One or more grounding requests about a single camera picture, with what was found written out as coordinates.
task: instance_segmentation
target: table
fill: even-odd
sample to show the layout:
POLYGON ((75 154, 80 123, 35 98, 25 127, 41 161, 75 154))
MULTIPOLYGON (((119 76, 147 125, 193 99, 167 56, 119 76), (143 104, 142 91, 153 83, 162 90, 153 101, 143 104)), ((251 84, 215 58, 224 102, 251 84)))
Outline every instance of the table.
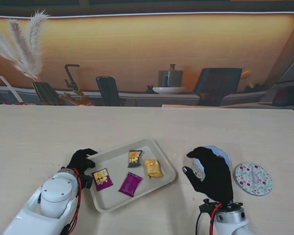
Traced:
MULTIPOLYGON (((145 137, 156 140, 177 172, 176 180, 111 213, 99 213, 83 191, 73 234, 194 234, 198 205, 181 171, 193 148, 222 148, 232 169, 242 162, 265 168, 273 191, 249 195, 233 182, 257 235, 294 235, 294 112, 257 109, 192 109, 75 106, 0 106, 0 234, 32 193, 75 150, 105 151, 145 137)), ((208 234, 208 216, 200 220, 208 234)))

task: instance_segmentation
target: bowl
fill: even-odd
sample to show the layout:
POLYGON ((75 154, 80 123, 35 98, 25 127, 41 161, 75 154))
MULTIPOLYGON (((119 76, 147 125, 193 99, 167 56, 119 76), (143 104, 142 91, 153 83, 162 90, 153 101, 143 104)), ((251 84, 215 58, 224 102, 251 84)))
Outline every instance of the bowl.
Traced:
POLYGON ((180 94, 185 90, 185 87, 154 87, 152 89, 158 94, 180 94))

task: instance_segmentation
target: food wrapper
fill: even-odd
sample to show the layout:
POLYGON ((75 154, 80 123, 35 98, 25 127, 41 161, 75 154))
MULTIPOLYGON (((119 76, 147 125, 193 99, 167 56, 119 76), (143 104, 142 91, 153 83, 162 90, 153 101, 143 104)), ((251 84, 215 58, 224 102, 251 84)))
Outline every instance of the food wrapper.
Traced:
POLYGON ((141 181, 142 181, 142 177, 129 172, 127 173, 127 176, 121 188, 119 189, 119 192, 124 193, 128 196, 134 197, 134 193, 137 189, 137 186, 141 181))
POLYGON ((142 150, 130 150, 128 153, 128 166, 129 168, 140 166, 139 157, 142 154, 142 150))
POLYGON ((92 173, 92 176, 94 178, 97 191, 101 191, 113 185, 107 168, 92 173))
POLYGON ((145 168, 148 178, 162 178, 161 166, 159 160, 145 159, 145 168))

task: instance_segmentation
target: black glove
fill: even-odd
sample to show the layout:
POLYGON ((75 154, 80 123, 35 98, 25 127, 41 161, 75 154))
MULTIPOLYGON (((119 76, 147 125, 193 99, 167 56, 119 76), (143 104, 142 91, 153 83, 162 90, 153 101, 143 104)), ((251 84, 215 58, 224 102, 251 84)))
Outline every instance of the black glove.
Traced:
POLYGON ((98 152, 90 148, 80 149, 73 154, 67 168, 76 168, 79 174, 84 174, 84 171, 86 171, 87 168, 94 168, 96 166, 92 160, 87 159, 88 155, 94 155, 97 153, 98 152))
POLYGON ((211 149, 205 147, 194 149, 187 157, 199 159, 204 167, 203 181, 200 181, 189 167, 182 168, 195 191, 205 193, 210 199, 223 204, 233 200, 231 172, 224 158, 218 157, 211 149))

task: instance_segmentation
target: purple snack packet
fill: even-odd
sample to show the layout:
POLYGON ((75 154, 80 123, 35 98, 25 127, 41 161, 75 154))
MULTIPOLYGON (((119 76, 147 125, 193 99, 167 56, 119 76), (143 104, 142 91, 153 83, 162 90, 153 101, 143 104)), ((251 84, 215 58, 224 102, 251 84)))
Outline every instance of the purple snack packet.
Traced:
POLYGON ((97 191, 103 190, 113 185, 107 168, 92 173, 97 191))
POLYGON ((119 189, 119 192, 134 197, 135 190, 141 181, 142 177, 128 172, 121 188, 119 189))

